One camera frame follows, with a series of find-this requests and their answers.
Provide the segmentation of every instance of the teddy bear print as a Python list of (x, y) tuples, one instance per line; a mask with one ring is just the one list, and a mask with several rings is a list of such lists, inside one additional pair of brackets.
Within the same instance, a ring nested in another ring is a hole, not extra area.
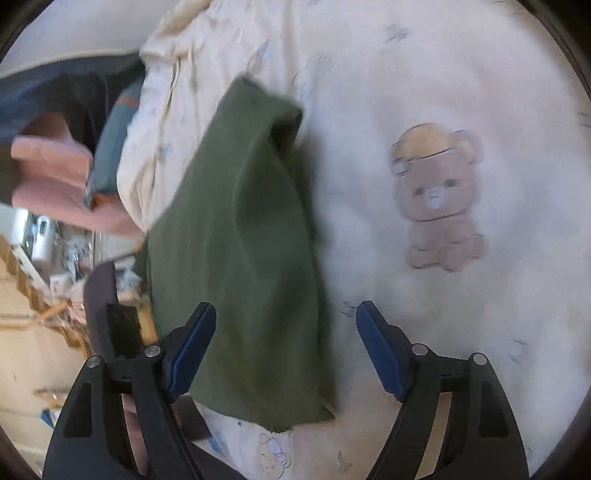
[(259, 468), (265, 480), (279, 480), (283, 472), (291, 466), (290, 456), (283, 451), (276, 438), (265, 433), (259, 436)]
[(477, 197), (476, 165), (482, 156), (474, 133), (449, 133), (437, 124), (417, 125), (392, 146), (392, 165), (402, 165), (395, 201), (413, 222), (411, 267), (459, 271), (470, 259), (482, 257), (483, 237), (468, 213)]

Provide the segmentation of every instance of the green towel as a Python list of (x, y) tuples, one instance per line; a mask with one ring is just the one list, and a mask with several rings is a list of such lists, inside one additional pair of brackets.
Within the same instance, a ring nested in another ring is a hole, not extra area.
[(333, 418), (304, 169), (292, 152), (300, 122), (291, 102), (235, 80), (137, 269), (161, 338), (200, 301), (217, 310), (193, 397), (276, 432)]

